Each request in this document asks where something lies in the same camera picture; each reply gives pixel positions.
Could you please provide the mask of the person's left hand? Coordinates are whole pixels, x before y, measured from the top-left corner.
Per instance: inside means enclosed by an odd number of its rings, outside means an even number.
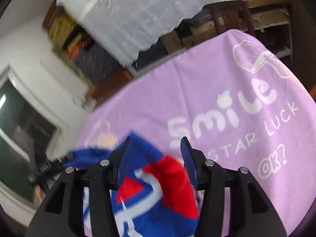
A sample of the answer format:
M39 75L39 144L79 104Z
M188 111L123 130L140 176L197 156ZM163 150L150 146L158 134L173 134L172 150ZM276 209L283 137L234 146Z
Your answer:
M44 198L46 197L45 192L41 189L39 185L35 186L35 194L40 203L43 202Z

